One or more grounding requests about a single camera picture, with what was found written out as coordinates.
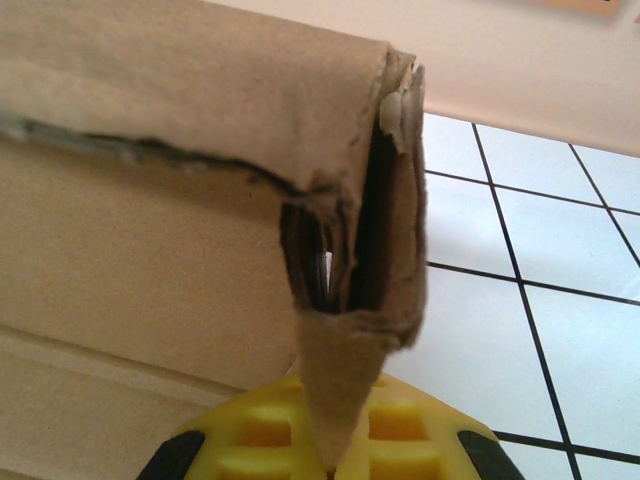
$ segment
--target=yellow toy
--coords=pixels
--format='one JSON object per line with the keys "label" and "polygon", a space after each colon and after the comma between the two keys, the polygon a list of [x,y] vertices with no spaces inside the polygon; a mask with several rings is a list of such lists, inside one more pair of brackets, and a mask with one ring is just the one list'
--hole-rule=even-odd
{"label": "yellow toy", "polygon": [[138,480],[524,480],[484,425],[388,375],[335,472],[298,375],[238,396],[165,442]]}

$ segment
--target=torn cardboard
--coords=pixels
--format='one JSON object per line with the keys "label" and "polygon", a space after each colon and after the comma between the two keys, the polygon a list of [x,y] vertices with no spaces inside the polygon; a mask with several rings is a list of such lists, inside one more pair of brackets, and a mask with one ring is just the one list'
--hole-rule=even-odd
{"label": "torn cardboard", "polygon": [[413,60],[200,2],[3,1],[0,322],[239,388],[295,331],[335,466],[422,320]]}

